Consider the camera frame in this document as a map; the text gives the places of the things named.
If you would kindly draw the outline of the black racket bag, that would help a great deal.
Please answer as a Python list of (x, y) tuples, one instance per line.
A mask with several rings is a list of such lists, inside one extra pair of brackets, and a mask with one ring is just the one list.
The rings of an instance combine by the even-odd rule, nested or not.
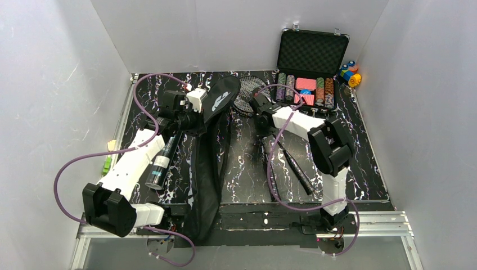
[(219, 167), (218, 150), (225, 151), (224, 162), (230, 149), (230, 129), (226, 127), (230, 107), (237, 97), (241, 83), (233, 75), (218, 80), (202, 102), (192, 152), (193, 202), (184, 218), (184, 234), (193, 242), (203, 242), (210, 234), (222, 200), (224, 169)]

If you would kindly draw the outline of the black shuttlecock tube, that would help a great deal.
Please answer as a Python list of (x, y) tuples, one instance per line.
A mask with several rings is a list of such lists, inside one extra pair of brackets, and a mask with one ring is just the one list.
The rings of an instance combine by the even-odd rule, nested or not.
[(182, 139), (182, 132), (170, 137), (164, 148), (156, 155), (145, 183), (148, 188), (153, 190), (162, 190), (164, 188), (167, 174)]

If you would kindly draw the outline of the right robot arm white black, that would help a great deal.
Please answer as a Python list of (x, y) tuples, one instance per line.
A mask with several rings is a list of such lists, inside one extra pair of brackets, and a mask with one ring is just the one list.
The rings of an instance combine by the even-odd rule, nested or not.
[(329, 230), (340, 227), (349, 213), (346, 177), (355, 154), (349, 132), (339, 119), (314, 118), (273, 104), (261, 93), (249, 104), (258, 117), (258, 127), (274, 128), (279, 134), (288, 131), (309, 143), (313, 162), (322, 174), (321, 222)]

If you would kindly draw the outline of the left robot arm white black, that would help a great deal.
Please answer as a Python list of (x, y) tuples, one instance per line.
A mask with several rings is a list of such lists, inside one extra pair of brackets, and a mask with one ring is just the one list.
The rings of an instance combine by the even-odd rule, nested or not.
[(154, 157), (167, 140), (180, 131), (196, 127), (203, 111), (207, 92), (196, 88), (188, 93), (166, 91), (159, 116), (147, 120), (130, 144), (132, 151), (120, 160), (98, 183), (83, 188), (86, 222), (124, 237), (134, 228), (161, 223), (165, 210), (152, 204), (131, 204), (133, 190)]

